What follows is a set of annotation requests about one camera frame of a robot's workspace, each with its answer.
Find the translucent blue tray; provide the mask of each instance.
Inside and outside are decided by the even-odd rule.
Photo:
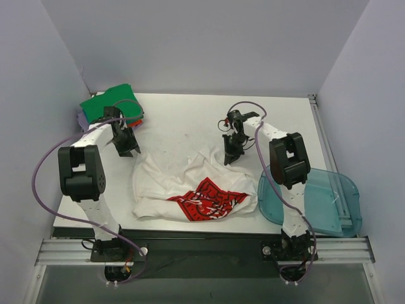
[[[315,232],[340,238],[351,238],[359,232],[362,224],[359,191],[345,175],[312,168],[308,174],[304,199],[305,214]],[[259,181],[258,200],[260,211],[266,219],[282,225],[283,204],[264,172]]]

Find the light gray wall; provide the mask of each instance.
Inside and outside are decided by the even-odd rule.
[[[405,299],[405,2],[371,0],[318,95],[339,170],[358,185],[387,303]]]
[[[368,0],[42,0],[92,91],[306,96]]]
[[[39,0],[1,1],[0,41],[0,303],[18,304],[52,227],[32,196],[32,171],[72,134],[87,90]],[[39,176],[40,195],[53,208],[61,196],[55,163]]]

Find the red fabric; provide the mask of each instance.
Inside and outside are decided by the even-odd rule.
[[[246,196],[246,193],[224,191],[206,177],[195,191],[189,191],[183,196],[173,196],[168,200],[176,201],[190,221],[201,221],[227,216]]]

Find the purple cable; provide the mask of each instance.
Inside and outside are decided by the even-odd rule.
[[[241,104],[241,103],[247,103],[247,104],[250,104],[250,105],[258,106],[258,107],[261,108],[262,111],[265,113],[265,114],[261,117],[261,122],[260,122],[259,127],[258,127],[258,128],[256,129],[256,131],[254,132],[254,143],[255,143],[255,145],[256,145],[256,150],[258,151],[258,156],[259,156],[259,159],[260,159],[261,166],[263,167],[263,170],[264,170],[264,172],[265,172],[265,174],[266,174],[266,177],[267,177],[267,179],[268,179],[268,181],[269,181],[271,187],[273,188],[275,194],[277,195],[277,197],[280,199],[280,201],[281,201],[285,206],[287,206],[288,208],[293,209],[293,210],[295,210],[296,212],[298,212],[298,214],[302,217],[302,219],[303,219],[303,220],[305,221],[305,223],[307,224],[308,228],[311,230],[312,237],[313,237],[313,239],[314,239],[314,246],[313,246],[313,251],[312,251],[312,253],[311,253],[311,259],[310,259],[310,261],[309,261],[309,265],[308,265],[308,267],[307,267],[307,269],[306,269],[306,271],[305,271],[305,274],[304,274],[301,278],[299,278],[296,282],[292,282],[292,281],[285,280],[285,279],[281,276],[281,274],[280,274],[280,276],[282,277],[282,279],[285,280],[285,282],[287,282],[287,283],[289,283],[289,284],[294,284],[294,285],[295,285],[296,283],[299,284],[299,283],[301,283],[303,280],[305,280],[305,278],[307,277],[308,272],[311,270],[312,264],[313,264],[314,259],[315,259],[315,253],[316,253],[316,236],[315,236],[315,231],[314,231],[314,229],[313,229],[311,223],[309,223],[309,220],[305,217],[305,215],[302,214],[301,210],[298,209],[297,207],[294,207],[294,206],[288,204],[288,203],[285,201],[285,199],[283,199],[283,196],[278,192],[277,187],[276,187],[276,185],[275,185],[273,179],[272,179],[271,176],[270,176],[270,172],[268,171],[268,169],[267,169],[267,167],[266,167],[265,160],[263,159],[263,155],[261,154],[261,150],[260,150],[260,147],[259,147],[259,130],[260,130],[260,128],[262,128],[262,126],[263,126],[263,124],[264,124],[263,119],[267,116],[267,111],[266,111],[260,104],[254,103],[254,102],[252,102],[252,101],[239,101],[238,103],[235,103],[233,106],[230,107],[230,109],[228,110],[228,113],[229,113],[235,106],[237,106],[237,105],[239,105],[239,104]],[[288,268],[288,267],[291,267],[291,265],[285,265],[285,266],[283,266],[283,267],[280,267],[280,272],[281,272],[283,269]]]
[[[35,185],[35,182],[36,182],[37,174],[38,174],[38,171],[39,171],[41,165],[44,163],[45,159],[46,159],[57,147],[61,146],[62,144],[64,144],[64,143],[67,142],[67,141],[71,141],[72,139],[76,139],[76,138],[78,138],[78,137],[82,137],[83,135],[89,134],[89,133],[93,132],[94,130],[96,130],[96,129],[102,127],[103,125],[109,124],[109,123],[111,123],[111,122],[118,122],[118,121],[120,121],[120,120],[137,120],[137,119],[139,119],[139,117],[140,117],[140,116],[136,116],[136,117],[112,118],[112,119],[106,120],[105,122],[101,122],[99,125],[97,125],[97,127],[91,128],[91,129],[89,129],[89,130],[87,130],[87,131],[85,131],[85,132],[83,132],[83,133],[75,134],[75,135],[73,135],[73,136],[70,136],[70,137],[68,137],[68,138],[66,138],[66,139],[64,139],[64,140],[62,140],[62,141],[60,141],[60,142],[58,142],[58,143],[55,144],[51,149],[49,149],[49,150],[45,153],[45,155],[39,160],[39,163],[36,165],[36,167],[35,167],[35,169],[34,169],[34,172],[33,172],[33,174],[32,174],[32,179],[31,179],[31,188],[32,188],[32,193],[34,194],[34,198],[37,200],[38,204],[40,204],[40,206],[43,207],[43,209],[45,209],[46,211],[48,211],[50,214],[53,214],[53,215],[55,215],[55,216],[57,216],[57,217],[61,217],[61,218],[63,218],[63,219],[74,220],[74,221],[76,221],[76,222],[81,222],[81,223],[85,223],[85,224],[90,224],[90,225],[96,226],[96,227],[98,227],[98,228],[100,228],[100,229],[102,229],[102,230],[104,230],[104,231],[106,231],[106,232],[112,234],[112,235],[115,236],[116,238],[120,238],[120,239],[123,240],[124,242],[128,243],[131,247],[135,248],[143,258],[145,258],[145,262],[144,262],[143,268],[142,268],[137,274],[131,275],[131,276],[130,276],[128,279],[126,279],[125,281],[119,282],[119,284],[130,282],[130,281],[132,281],[132,280],[134,280],[134,279],[140,277],[140,276],[145,272],[146,266],[147,266],[147,259],[146,259],[145,254],[143,253],[143,251],[142,251],[134,242],[132,242],[131,240],[127,239],[126,237],[124,237],[124,236],[122,236],[122,235],[120,235],[120,234],[118,234],[118,233],[115,233],[115,232],[109,230],[108,228],[105,228],[105,227],[104,227],[103,225],[101,225],[101,224],[98,224],[98,223],[93,222],[93,221],[91,221],[91,220],[82,220],[81,218],[69,217],[69,216],[67,216],[67,215],[60,214],[60,213],[58,213],[58,212],[56,212],[56,211],[50,209],[50,208],[49,208],[47,205],[45,205],[45,203],[39,198],[39,195],[38,195],[38,192],[37,192],[37,186]]]

